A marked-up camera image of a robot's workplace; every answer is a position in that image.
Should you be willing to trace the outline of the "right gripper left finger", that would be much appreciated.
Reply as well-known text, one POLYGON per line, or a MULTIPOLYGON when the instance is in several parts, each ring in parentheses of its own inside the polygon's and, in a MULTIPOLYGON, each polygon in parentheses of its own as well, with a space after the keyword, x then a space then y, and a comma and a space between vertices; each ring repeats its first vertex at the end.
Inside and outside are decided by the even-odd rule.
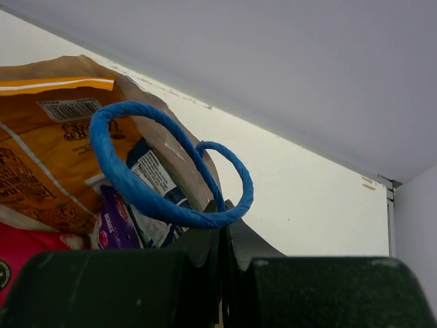
POLYGON ((1 326, 213 327, 219 234, 190 229, 161 249, 34 255, 1 308, 1 326))

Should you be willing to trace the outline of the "blue paper bag handle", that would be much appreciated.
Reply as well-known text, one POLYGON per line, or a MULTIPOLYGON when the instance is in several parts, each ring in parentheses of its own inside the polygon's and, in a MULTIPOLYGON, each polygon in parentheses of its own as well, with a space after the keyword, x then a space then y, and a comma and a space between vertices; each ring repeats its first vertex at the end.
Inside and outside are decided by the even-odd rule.
POLYGON ((237 222, 249 211, 254 200, 254 186, 249 170, 243 162, 225 146, 213 141, 193 144, 182 127, 166 113, 157 108, 135 102, 124 101, 107 105, 95 112, 89 125, 89 139, 102 173, 121 196, 134 205, 145 216, 187 228, 224 228, 237 222), (124 115, 143 116, 165 127, 186 151, 200 173, 216 202, 215 213, 201 213, 182 208, 157 194, 137 177, 116 155, 109 135, 109 122, 124 115), (205 164, 201 154, 204 150, 215 150, 225 157, 236 169, 242 182, 242 196, 238 204, 227 210, 223 194, 205 164))

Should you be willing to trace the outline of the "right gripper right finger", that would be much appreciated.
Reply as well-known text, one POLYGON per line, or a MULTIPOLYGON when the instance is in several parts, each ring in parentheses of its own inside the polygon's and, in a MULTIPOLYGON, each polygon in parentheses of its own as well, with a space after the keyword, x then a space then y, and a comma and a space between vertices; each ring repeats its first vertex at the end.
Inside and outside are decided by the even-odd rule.
POLYGON ((286 256, 245 222, 223 230, 226 327, 435 327, 414 273, 381 256, 286 256))

